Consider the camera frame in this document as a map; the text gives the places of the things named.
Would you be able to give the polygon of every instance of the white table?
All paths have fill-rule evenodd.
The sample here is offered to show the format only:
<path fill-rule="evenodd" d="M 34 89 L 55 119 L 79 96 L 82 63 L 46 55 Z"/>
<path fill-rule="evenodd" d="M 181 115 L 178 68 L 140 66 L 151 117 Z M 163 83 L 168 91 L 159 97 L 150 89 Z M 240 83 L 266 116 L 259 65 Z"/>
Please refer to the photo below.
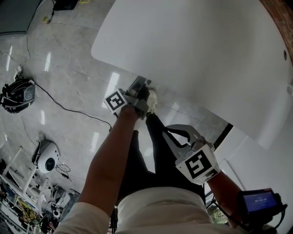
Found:
<path fill-rule="evenodd" d="M 284 50 L 258 0 L 119 0 L 92 56 L 198 102 L 267 148 L 291 107 Z"/>

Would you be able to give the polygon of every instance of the white object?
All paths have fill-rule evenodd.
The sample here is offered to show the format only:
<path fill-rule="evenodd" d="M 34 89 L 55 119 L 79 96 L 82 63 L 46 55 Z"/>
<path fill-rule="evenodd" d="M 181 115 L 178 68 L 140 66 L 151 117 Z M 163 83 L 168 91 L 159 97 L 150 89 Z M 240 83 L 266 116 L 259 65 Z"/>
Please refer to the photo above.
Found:
<path fill-rule="evenodd" d="M 53 211 L 53 215 L 55 218 L 60 218 L 60 215 L 61 215 L 60 210 L 56 209 L 55 211 Z"/>
<path fill-rule="evenodd" d="M 20 76 L 20 74 L 22 73 L 22 67 L 20 65 L 17 66 L 17 68 L 15 68 L 15 74 L 13 76 L 13 80 L 16 80 L 16 76 Z"/>
<path fill-rule="evenodd" d="M 268 148 L 291 105 L 284 50 L 257 0 L 119 0 L 92 56 L 195 101 Z"/>
<path fill-rule="evenodd" d="M 43 191 L 44 189 L 40 191 L 37 201 L 35 201 L 35 198 L 32 196 L 32 191 L 31 189 L 28 190 L 28 186 L 30 182 L 32 181 L 33 175 L 36 172 L 36 166 L 32 165 L 32 169 L 29 173 L 29 175 L 25 178 L 22 179 L 19 175 L 17 175 L 13 170 L 11 170 L 12 164 L 15 162 L 17 157 L 22 151 L 22 147 L 18 150 L 18 152 L 15 154 L 15 156 L 10 160 L 10 162 L 7 164 L 4 172 L 2 175 L 0 175 L 0 178 L 3 180 L 4 183 L 8 184 L 9 187 L 18 195 L 20 196 L 25 202 L 29 203 L 32 206 L 32 209 L 39 213 L 41 216 L 42 214 L 42 200 L 41 198 L 43 197 Z M 7 178 L 7 173 L 10 173 L 10 176 L 16 181 L 17 185 L 11 181 L 10 179 Z"/>
<path fill-rule="evenodd" d="M 198 185 L 208 181 L 221 171 L 211 148 L 207 144 L 177 164 L 176 168 L 190 182 Z"/>
<path fill-rule="evenodd" d="M 68 194 L 62 187 L 55 185 L 51 191 L 51 201 L 56 206 L 59 206 L 63 203 L 66 194 Z"/>
<path fill-rule="evenodd" d="M 147 113 L 154 113 L 157 106 L 157 93 L 155 90 L 149 90 L 149 97 L 147 98 L 148 110 Z"/>
<path fill-rule="evenodd" d="M 50 142 L 44 148 L 40 149 L 40 157 L 38 159 L 38 169 L 42 173 L 51 172 L 58 163 L 60 153 L 57 146 Z"/>

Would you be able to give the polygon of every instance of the hand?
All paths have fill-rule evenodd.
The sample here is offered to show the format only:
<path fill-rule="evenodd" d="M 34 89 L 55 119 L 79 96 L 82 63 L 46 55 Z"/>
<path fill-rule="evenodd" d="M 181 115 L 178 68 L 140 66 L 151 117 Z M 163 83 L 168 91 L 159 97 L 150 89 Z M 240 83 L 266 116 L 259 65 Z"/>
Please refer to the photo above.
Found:
<path fill-rule="evenodd" d="M 136 113 L 134 106 L 130 105 L 122 107 L 121 112 L 119 114 L 119 118 L 127 118 L 134 121 L 137 121 L 139 117 L 140 116 Z"/>

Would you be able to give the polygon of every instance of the power cable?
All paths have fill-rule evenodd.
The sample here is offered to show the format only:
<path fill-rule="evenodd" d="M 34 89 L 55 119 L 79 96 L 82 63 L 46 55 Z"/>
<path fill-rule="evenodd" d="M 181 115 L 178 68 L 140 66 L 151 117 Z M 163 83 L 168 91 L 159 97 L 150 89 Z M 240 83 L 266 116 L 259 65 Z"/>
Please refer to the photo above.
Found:
<path fill-rule="evenodd" d="M 36 10 L 34 11 L 34 14 L 37 12 L 38 8 L 39 8 L 39 7 L 40 7 L 45 1 L 46 1 L 46 0 L 42 1 L 41 4 L 38 5 L 38 7 L 36 8 Z M 29 31 L 29 29 L 31 28 L 31 24 L 32 24 L 32 20 L 31 20 L 31 22 L 29 23 L 29 26 L 28 26 L 28 29 L 27 29 L 27 36 L 28 36 L 28 31 Z M 28 38 L 27 38 L 27 43 L 26 43 L 26 45 L 27 45 L 27 52 L 28 52 L 28 60 L 27 60 L 24 64 L 20 65 L 21 68 L 23 67 L 23 65 L 27 64 L 27 63 L 31 60 L 31 53 L 30 53 L 29 50 L 28 50 Z"/>
<path fill-rule="evenodd" d="M 52 21 L 53 16 L 55 14 L 55 12 L 54 12 L 54 7 L 55 7 L 54 0 L 52 0 L 52 3 L 53 3 L 53 10 L 52 10 L 52 13 L 51 13 L 51 17 L 47 20 L 47 24 L 49 24 Z"/>
<path fill-rule="evenodd" d="M 74 176 L 74 175 L 70 175 L 69 172 L 71 172 L 71 169 L 69 166 L 67 166 L 66 164 L 60 162 L 60 164 L 57 164 L 55 166 L 55 169 L 58 173 L 60 173 L 64 178 L 68 179 L 70 182 L 72 182 L 71 178 L 70 177 L 74 177 L 74 178 L 77 178 L 81 181 L 85 181 L 86 179 L 81 179 L 77 176 Z"/>
<path fill-rule="evenodd" d="M 281 222 L 283 221 L 284 217 L 285 217 L 285 210 L 282 211 L 280 222 L 277 224 L 276 227 L 274 227 L 274 229 L 277 229 L 277 228 L 280 226 L 280 224 L 281 224 Z"/>
<path fill-rule="evenodd" d="M 109 122 L 107 122 L 107 121 L 104 121 L 104 120 L 102 120 L 102 119 L 99 119 L 99 118 L 96 118 L 96 117 L 93 117 L 93 116 L 90 116 L 90 115 L 88 115 L 88 114 L 86 114 L 86 113 L 83 113 L 83 112 L 80 112 L 80 111 L 74 111 L 74 110 L 70 110 L 70 109 L 67 109 L 67 108 L 65 108 L 65 107 L 63 107 L 60 103 L 58 103 L 45 89 L 43 89 L 39 84 L 37 84 L 37 83 L 35 83 L 36 84 L 36 86 L 38 86 L 41 90 L 43 90 L 46 94 L 48 94 L 48 96 L 53 100 L 53 102 L 55 102 L 58 106 L 60 106 L 63 110 L 66 110 L 66 111 L 69 111 L 69 112 L 73 112 L 73 113 L 80 113 L 80 114 L 82 114 L 82 115 L 85 115 L 85 116 L 88 116 L 88 117 L 90 117 L 90 118 L 92 118 L 92 119 L 96 119 L 96 120 L 99 120 L 99 121 L 101 121 L 101 122 L 104 122 L 104 123 L 106 123 L 106 124 L 108 124 L 109 126 L 110 126 L 110 129 L 109 129 L 109 131 L 111 131 L 111 129 L 112 129 L 112 126 L 111 126 L 111 124 L 109 123 Z"/>
<path fill-rule="evenodd" d="M 9 56 L 14 62 L 17 62 L 13 57 L 11 57 L 10 53 L 7 53 L 7 52 L 6 52 L 6 53 L 2 54 L 2 52 L 0 51 L 0 55 L 1 55 L 1 56 L 4 56 L 4 55 L 6 55 L 6 54 L 7 54 L 7 55 L 8 55 L 8 56 Z"/>

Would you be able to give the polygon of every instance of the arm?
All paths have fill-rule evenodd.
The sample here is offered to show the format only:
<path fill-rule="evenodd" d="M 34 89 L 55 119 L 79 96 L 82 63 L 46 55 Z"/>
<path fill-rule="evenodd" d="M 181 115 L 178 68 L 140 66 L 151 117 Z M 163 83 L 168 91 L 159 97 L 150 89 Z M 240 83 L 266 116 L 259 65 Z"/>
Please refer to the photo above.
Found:
<path fill-rule="evenodd" d="M 128 151 L 138 115 L 126 106 L 94 156 L 78 202 L 92 204 L 111 216 L 126 168 Z"/>
<path fill-rule="evenodd" d="M 208 182 L 219 206 L 232 218 L 241 222 L 237 194 L 241 189 L 223 172 L 215 175 Z M 229 220 L 230 226 L 236 228 L 237 224 Z"/>

